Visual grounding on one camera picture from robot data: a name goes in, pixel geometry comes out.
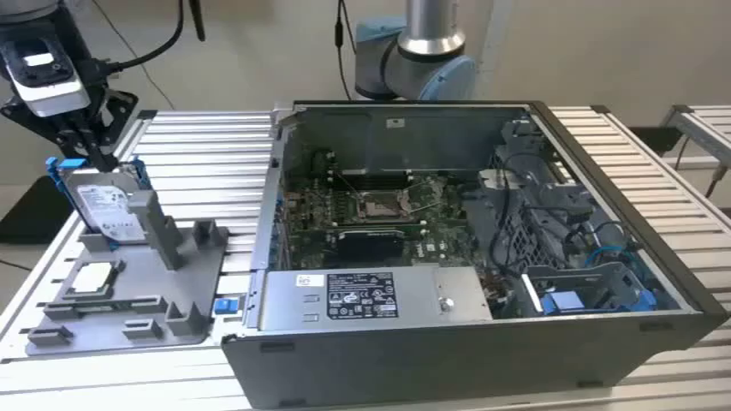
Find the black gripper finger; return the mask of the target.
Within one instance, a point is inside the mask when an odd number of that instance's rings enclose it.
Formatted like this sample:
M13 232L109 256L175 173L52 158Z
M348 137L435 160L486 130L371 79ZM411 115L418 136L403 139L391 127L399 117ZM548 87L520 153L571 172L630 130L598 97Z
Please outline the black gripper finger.
M53 143L65 157L89 157L93 153L93 132L84 110L40 117L20 100L8 100L1 115Z
M93 167L101 172L112 171L119 165L113 154L115 147L137 103L139 97L133 93L105 91L88 119L91 129L88 158Z

